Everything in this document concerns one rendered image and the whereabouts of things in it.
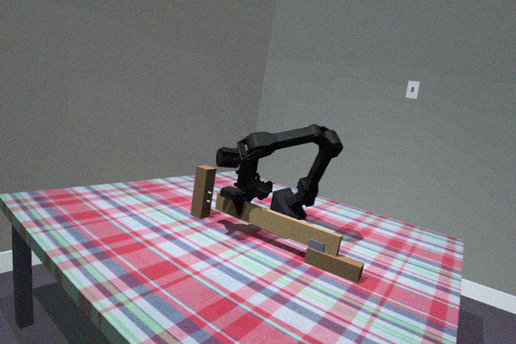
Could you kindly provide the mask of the long brown wooden plank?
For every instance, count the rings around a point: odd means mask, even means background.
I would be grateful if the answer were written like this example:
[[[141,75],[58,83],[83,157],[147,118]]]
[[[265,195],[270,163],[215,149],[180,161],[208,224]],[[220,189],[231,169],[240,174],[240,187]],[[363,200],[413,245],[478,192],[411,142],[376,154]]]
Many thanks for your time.
[[[339,253],[341,234],[325,230],[319,226],[299,221],[290,216],[269,210],[247,201],[239,216],[232,200],[219,196],[217,193],[215,208],[235,218],[241,219],[265,230],[284,236],[305,246],[309,246],[310,239],[324,243],[323,252],[336,257]]]

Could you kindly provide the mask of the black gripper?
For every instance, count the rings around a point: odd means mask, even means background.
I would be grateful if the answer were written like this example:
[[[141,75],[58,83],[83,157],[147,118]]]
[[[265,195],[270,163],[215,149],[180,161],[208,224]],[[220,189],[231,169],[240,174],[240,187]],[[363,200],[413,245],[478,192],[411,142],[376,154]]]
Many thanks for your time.
[[[237,188],[227,186],[220,189],[219,196],[232,200],[239,216],[242,213],[244,202],[247,201],[251,203],[252,199],[256,197],[251,191],[250,193],[245,192],[250,179],[253,177],[256,179],[256,176],[259,176],[259,173],[256,171],[248,171],[239,168],[239,170],[235,172],[238,174],[238,180],[234,183],[234,186]]]

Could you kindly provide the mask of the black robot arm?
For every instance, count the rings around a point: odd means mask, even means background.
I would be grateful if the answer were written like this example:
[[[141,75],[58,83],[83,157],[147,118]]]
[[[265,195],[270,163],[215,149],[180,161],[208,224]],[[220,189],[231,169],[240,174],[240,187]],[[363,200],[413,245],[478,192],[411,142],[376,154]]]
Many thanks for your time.
[[[237,148],[222,147],[217,150],[216,165],[223,168],[239,168],[256,171],[258,160],[271,155],[275,150],[285,147],[297,146],[304,143],[317,143],[318,155],[307,177],[300,178],[298,192],[292,197],[286,197],[285,201],[292,212],[300,211],[304,205],[314,205],[314,199],[318,194],[318,183],[332,158],[335,158],[343,150],[336,131],[325,126],[311,124],[307,127],[268,133],[266,131],[253,132],[249,136],[237,142]],[[248,150],[246,151],[245,145]],[[273,182],[261,181],[260,176],[251,178],[245,192],[250,191],[262,201],[273,192]]]

